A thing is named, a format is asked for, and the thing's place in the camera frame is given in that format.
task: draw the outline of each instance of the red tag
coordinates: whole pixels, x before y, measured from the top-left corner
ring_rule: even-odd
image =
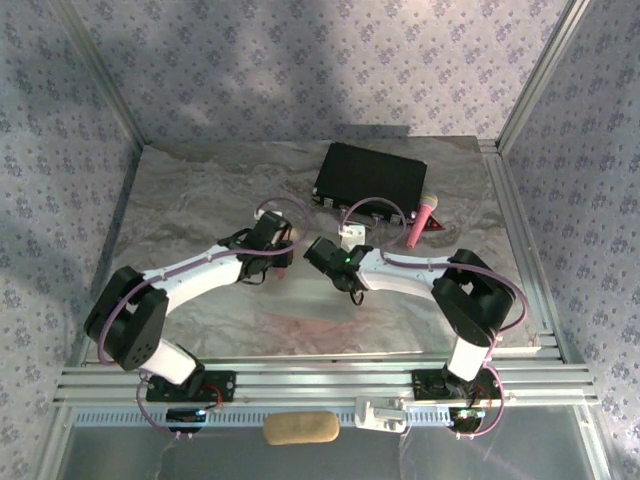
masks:
[[[429,217],[427,224],[424,226],[423,232],[437,232],[438,230],[445,230],[444,226],[438,222],[435,218]]]

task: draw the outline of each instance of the glass panel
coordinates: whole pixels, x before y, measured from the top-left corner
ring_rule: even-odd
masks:
[[[434,216],[446,230],[424,233],[413,250],[400,245],[391,251],[440,257],[467,248],[497,272],[519,280],[475,138],[356,144],[424,160],[427,188],[439,197]],[[171,153],[146,148],[114,266],[146,270],[200,253],[216,239],[253,226],[253,208],[274,194],[310,200],[327,148],[327,142],[175,147]],[[275,207],[284,210],[299,234],[304,223],[295,208],[284,203]],[[314,208],[309,242],[320,234],[337,240],[339,216],[339,211]],[[367,243],[381,245],[398,231],[381,222]],[[167,319],[165,337],[200,357],[450,351],[454,334],[434,302],[368,292],[364,304],[355,307],[347,294],[303,260],[303,253],[296,252],[284,279],[271,271],[264,285],[223,287],[178,308]],[[514,306],[509,321],[519,313],[520,306]],[[503,345],[526,346],[536,341],[535,333],[529,322],[526,329],[506,335]]]
[[[343,428],[321,445],[273,447],[259,428],[212,428],[175,441],[150,428],[74,428],[60,480],[175,478],[593,478],[573,410],[513,408],[495,434],[456,440],[442,428],[396,434]]]

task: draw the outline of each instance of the patterned wall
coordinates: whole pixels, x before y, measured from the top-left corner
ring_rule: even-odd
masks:
[[[0,478],[23,478],[131,147],[44,2],[0,16]]]
[[[566,0],[74,3],[147,138],[171,143],[495,138]]]
[[[640,4],[596,2],[508,154],[561,317],[640,478]]]

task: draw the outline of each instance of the black box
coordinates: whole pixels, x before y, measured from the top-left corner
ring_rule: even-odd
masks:
[[[367,197],[382,197],[400,207],[412,222],[418,211],[427,166],[408,158],[332,143],[313,188],[313,200],[328,208],[348,208]],[[372,202],[356,210],[391,223],[400,217],[393,207]]]

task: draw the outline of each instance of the microphone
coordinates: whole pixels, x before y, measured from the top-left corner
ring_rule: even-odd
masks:
[[[418,210],[418,216],[413,224],[409,239],[407,240],[407,247],[413,248],[418,243],[420,234],[424,230],[424,226],[427,224],[427,220],[431,216],[431,213],[438,206],[438,197],[432,193],[427,193],[420,199],[420,210]]]

